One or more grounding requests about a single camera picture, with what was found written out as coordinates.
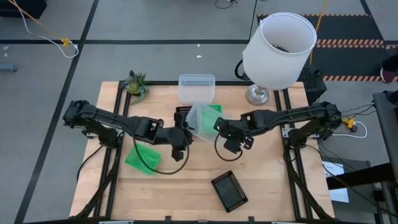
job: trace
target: white lampshade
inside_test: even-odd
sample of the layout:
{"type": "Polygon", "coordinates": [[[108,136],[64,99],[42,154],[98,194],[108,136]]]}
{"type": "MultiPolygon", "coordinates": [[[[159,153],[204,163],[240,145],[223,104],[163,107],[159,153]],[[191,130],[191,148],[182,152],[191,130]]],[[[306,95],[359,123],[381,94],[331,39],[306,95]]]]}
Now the white lampshade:
{"type": "Polygon", "coordinates": [[[260,22],[243,51],[244,71],[260,87],[287,88],[299,78],[316,42],[317,32],[306,18],[288,12],[272,14],[260,22]]]}

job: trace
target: clear plastic container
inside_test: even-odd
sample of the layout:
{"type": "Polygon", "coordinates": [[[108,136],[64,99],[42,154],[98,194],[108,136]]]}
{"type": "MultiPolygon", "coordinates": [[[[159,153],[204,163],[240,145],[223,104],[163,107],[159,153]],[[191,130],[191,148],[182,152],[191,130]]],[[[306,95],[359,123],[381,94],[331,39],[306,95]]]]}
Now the clear plastic container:
{"type": "MultiPolygon", "coordinates": [[[[210,144],[214,144],[218,131],[214,130],[212,127],[219,117],[228,119],[225,115],[206,104],[195,103],[187,115],[187,122],[191,128],[194,128],[194,130],[190,130],[192,134],[210,144]]],[[[224,144],[225,141],[226,139],[220,136],[218,137],[217,145],[224,144]]]]}
{"type": "Polygon", "coordinates": [[[209,74],[181,74],[178,97],[183,103],[211,103],[216,92],[216,78],[209,74]]]}

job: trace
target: potted plant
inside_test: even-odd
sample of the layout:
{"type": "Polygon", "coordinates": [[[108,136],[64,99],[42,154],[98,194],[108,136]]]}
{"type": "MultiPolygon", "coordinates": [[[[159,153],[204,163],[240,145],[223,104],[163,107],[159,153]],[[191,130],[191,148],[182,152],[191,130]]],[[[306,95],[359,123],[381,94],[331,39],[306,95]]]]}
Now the potted plant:
{"type": "Polygon", "coordinates": [[[145,98],[145,93],[148,92],[148,86],[145,85],[146,73],[139,72],[135,74],[132,70],[130,71],[129,78],[126,79],[126,88],[133,96],[138,96],[139,98],[134,100],[131,104],[141,102],[145,98]]]}

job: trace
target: silver lamp base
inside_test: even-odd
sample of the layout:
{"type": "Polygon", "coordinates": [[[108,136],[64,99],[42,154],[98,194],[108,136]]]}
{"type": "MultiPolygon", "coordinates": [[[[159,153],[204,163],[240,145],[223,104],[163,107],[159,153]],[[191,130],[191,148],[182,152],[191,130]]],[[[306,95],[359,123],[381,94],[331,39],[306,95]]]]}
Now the silver lamp base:
{"type": "Polygon", "coordinates": [[[251,105],[260,106],[268,101],[269,92],[266,88],[253,84],[246,91],[246,99],[251,105]]]}

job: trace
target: wooden tabletop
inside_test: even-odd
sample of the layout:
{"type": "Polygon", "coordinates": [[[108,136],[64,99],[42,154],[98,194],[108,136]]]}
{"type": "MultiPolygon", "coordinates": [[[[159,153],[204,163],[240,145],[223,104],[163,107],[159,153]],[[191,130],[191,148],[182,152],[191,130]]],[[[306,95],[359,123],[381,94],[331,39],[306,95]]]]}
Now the wooden tabletop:
{"type": "MultiPolygon", "coordinates": [[[[117,86],[117,82],[102,84],[97,107],[113,110],[117,86]]],[[[265,105],[253,106],[245,99],[247,88],[247,86],[217,86],[213,104],[221,104],[223,113],[230,119],[239,119],[240,114],[252,110],[276,111],[272,91],[265,105]]],[[[283,107],[283,94],[280,95],[283,107]]],[[[290,87],[289,95],[293,108],[307,106],[302,83],[290,87]]],[[[162,118],[165,121],[164,127],[170,127],[174,125],[173,115],[177,106],[182,106],[178,99],[178,86],[150,86],[145,100],[129,107],[129,116],[162,118]]],[[[182,161],[175,162],[171,158],[171,146],[140,143],[162,154],[158,169],[170,172],[181,166],[182,161]]],[[[315,140],[308,140],[307,144],[318,147],[315,140]]],[[[132,145],[132,138],[126,135],[111,216],[114,220],[164,220],[167,215],[173,220],[245,221],[248,220],[248,216],[254,216],[256,221],[294,220],[289,181],[282,158],[283,147],[279,127],[256,136],[252,149],[244,150],[242,157],[235,162],[222,161],[211,144],[194,137],[187,165],[174,175],[147,176],[125,164],[124,160],[132,145]],[[212,179],[228,170],[234,172],[249,199],[248,203],[231,213],[225,212],[210,183],[212,179]]],[[[89,139],[85,158],[97,148],[98,140],[89,139]]],[[[226,149],[219,151],[226,158],[231,159],[236,156],[226,149]]],[[[334,216],[319,153],[309,147],[302,149],[301,153],[309,191],[325,211],[334,216]]],[[[104,150],[92,158],[81,171],[70,215],[80,212],[98,188],[103,159],[104,150]]],[[[102,215],[107,199],[108,191],[104,193],[102,215]]],[[[300,212],[305,217],[301,194],[299,200],[300,212]]]]}

